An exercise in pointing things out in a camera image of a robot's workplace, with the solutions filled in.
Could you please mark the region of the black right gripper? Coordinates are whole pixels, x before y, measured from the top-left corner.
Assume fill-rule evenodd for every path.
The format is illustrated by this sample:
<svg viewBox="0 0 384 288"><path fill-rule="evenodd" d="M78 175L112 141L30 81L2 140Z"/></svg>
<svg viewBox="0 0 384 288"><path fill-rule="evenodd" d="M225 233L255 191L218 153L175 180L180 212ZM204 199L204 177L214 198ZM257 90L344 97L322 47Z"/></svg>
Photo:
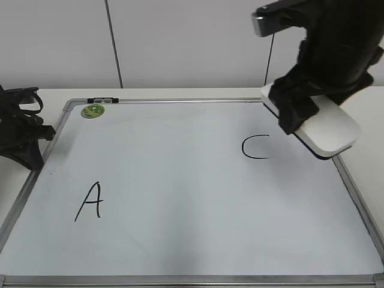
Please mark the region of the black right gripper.
<svg viewBox="0 0 384 288"><path fill-rule="evenodd" d="M324 1L307 34L300 66L272 84L268 98L278 109L278 124L289 135L319 108L311 99L322 90L336 105L371 86L368 72L383 55L383 1Z"/></svg>

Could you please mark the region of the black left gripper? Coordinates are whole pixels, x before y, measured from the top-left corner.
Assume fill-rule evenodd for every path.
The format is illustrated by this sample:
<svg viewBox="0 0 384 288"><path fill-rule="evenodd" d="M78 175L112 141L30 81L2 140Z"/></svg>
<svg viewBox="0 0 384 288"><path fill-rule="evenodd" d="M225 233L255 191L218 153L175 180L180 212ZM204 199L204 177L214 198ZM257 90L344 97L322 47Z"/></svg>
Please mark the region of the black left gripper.
<svg viewBox="0 0 384 288"><path fill-rule="evenodd" d="M44 165L38 141L51 141L56 134L38 115L43 109L38 90L1 88L1 151L29 170L41 170Z"/></svg>

